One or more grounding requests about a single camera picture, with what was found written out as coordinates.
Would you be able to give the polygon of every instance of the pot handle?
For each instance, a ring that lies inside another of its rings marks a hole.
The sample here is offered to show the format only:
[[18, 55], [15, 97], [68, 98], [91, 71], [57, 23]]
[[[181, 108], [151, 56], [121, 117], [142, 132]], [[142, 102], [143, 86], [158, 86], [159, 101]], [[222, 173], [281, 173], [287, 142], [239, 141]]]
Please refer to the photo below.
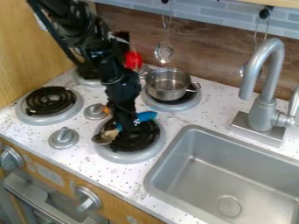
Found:
[[195, 93], [195, 92], [198, 92], [199, 89], [201, 89], [201, 86], [198, 82], [193, 82], [192, 85], [195, 87], [195, 90], [191, 90], [191, 89], [186, 89], [186, 92], [192, 92], [192, 93]]
[[141, 80], [141, 81], [145, 81], [145, 76], [147, 75], [147, 74], [149, 74], [151, 71], [153, 71], [153, 69], [151, 69], [150, 67], [149, 67], [149, 65], [143, 65], [142, 66], [142, 68], [140, 69], [140, 72], [139, 72], [139, 79]]

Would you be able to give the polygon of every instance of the blue object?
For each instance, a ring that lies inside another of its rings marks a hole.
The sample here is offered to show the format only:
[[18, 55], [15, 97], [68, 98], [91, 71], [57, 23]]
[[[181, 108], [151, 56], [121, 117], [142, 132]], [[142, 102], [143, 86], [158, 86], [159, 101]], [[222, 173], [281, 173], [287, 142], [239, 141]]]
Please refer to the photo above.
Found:
[[[137, 113], [136, 116], [137, 116], [138, 122], [140, 122], [140, 123], [148, 122], [148, 121], [154, 120], [156, 118], [157, 112], [146, 111], [146, 112]], [[122, 126], [119, 123], [116, 124], [116, 128], [119, 131], [122, 130]]]

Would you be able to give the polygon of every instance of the speckled countertop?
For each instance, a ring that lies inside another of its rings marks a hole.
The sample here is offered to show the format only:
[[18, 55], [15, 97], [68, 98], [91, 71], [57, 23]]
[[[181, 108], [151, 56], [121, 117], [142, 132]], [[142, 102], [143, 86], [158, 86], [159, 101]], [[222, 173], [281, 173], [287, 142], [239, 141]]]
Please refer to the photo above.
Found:
[[[52, 80], [47, 85], [58, 85], [73, 88], [84, 97], [84, 107], [97, 102], [106, 103], [104, 88], [77, 86], [69, 71]], [[157, 120], [166, 131], [166, 143], [170, 143], [180, 129], [189, 124], [197, 124], [215, 130], [221, 134], [236, 137], [251, 144], [258, 145], [285, 156], [299, 159], [299, 120], [297, 125], [286, 131], [284, 145], [280, 149], [269, 147], [243, 136], [236, 136], [229, 131], [229, 124], [239, 110], [247, 112], [256, 96], [250, 101], [242, 101], [238, 97], [239, 89], [218, 84], [212, 81], [194, 78], [202, 86], [202, 101], [196, 108], [185, 112], [160, 112]], [[278, 100], [278, 109], [286, 112], [288, 103]], [[139, 98], [136, 101], [138, 111], [149, 110]], [[143, 178], [150, 170], [159, 153], [154, 158], [140, 164], [114, 164], [97, 154], [90, 139], [99, 122], [88, 121], [83, 116], [83, 109], [76, 116], [50, 126], [31, 126], [21, 123], [15, 113], [15, 104], [0, 110], [0, 133], [25, 147], [31, 153], [44, 158], [55, 165], [101, 187], [113, 195], [126, 200], [145, 212], [156, 216], [167, 223], [204, 224], [205, 222], [192, 215], [162, 202], [146, 193]], [[48, 144], [48, 137], [56, 130], [67, 126], [80, 133], [80, 141], [67, 150], [54, 150]]]

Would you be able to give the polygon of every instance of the stove knob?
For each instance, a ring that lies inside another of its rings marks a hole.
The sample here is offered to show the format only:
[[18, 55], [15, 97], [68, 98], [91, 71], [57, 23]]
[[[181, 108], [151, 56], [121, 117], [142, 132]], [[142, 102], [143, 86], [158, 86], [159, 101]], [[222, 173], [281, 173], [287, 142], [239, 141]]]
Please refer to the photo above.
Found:
[[85, 186], [78, 186], [75, 189], [75, 197], [80, 203], [77, 207], [77, 211], [80, 213], [86, 210], [98, 210], [102, 206], [99, 197]]
[[108, 115], [103, 111], [104, 105], [97, 103], [90, 105], [84, 110], [84, 117], [88, 120], [97, 121], [106, 118]]
[[55, 150], [65, 150], [79, 142], [79, 134], [73, 130], [63, 127], [55, 131], [49, 137], [49, 144]]
[[3, 152], [0, 155], [0, 166], [6, 172], [12, 172], [15, 169], [24, 166], [22, 157], [10, 146], [2, 145]]

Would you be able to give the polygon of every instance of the oven door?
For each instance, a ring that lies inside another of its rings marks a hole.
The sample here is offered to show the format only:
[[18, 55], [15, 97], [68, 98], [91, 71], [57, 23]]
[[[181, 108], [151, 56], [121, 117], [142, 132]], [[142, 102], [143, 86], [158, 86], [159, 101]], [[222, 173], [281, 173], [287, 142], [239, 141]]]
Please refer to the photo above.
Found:
[[22, 219], [13, 203], [13, 198], [3, 187], [4, 176], [0, 173], [0, 223], [21, 224]]
[[28, 223], [31, 224], [108, 224], [95, 211], [79, 213], [73, 199], [49, 187], [41, 188], [31, 181], [11, 173], [4, 188], [21, 201]]

